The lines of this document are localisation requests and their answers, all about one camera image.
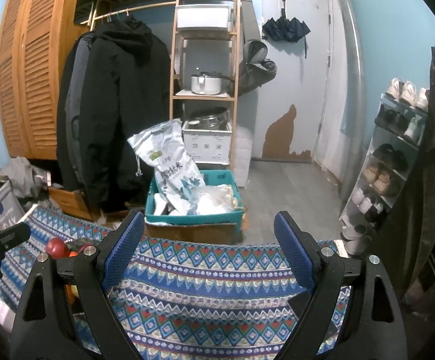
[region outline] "jacket hood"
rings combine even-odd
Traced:
[[[153,43],[151,29],[133,17],[115,20],[96,28],[96,38],[113,42],[135,56],[148,56]]]

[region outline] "gray pipe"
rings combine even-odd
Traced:
[[[356,23],[353,4],[351,0],[339,0],[339,5],[341,6],[344,22],[348,54],[348,97],[346,101],[348,102],[348,123],[350,126],[349,130],[351,131],[346,174],[341,191],[339,192],[339,198],[344,209],[344,205],[353,192],[354,184],[361,171],[362,143],[366,123],[366,86],[361,37]]]

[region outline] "zigzag pattern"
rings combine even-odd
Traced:
[[[31,238],[2,262],[0,296],[16,310],[36,256],[51,237],[102,240],[108,229],[37,207]],[[332,247],[333,242],[320,242]],[[120,285],[109,295],[116,316],[148,360],[270,360],[297,320],[287,300],[303,289],[278,245],[234,247],[143,237]],[[330,323],[338,329],[349,287]],[[75,315],[83,345],[98,351],[84,316]],[[331,349],[337,336],[323,342]]]

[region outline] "metal screw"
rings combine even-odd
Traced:
[[[86,256],[92,256],[94,253],[96,253],[96,247],[95,246],[88,246],[84,249],[84,254]]]
[[[332,250],[330,247],[324,247],[321,249],[321,253],[326,257],[331,257],[334,254],[334,250]]]
[[[377,265],[377,264],[380,263],[381,260],[379,259],[378,256],[374,256],[373,254],[371,254],[371,255],[369,256],[369,261],[370,261],[372,264]]]
[[[37,260],[40,263],[43,263],[44,261],[46,261],[48,259],[49,255],[47,253],[41,253],[39,254],[39,256],[37,257]]]

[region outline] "wooden floor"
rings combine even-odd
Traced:
[[[340,238],[337,186],[314,164],[252,161],[240,194],[250,221],[242,245],[277,242],[273,221],[279,211],[288,211],[316,240]]]

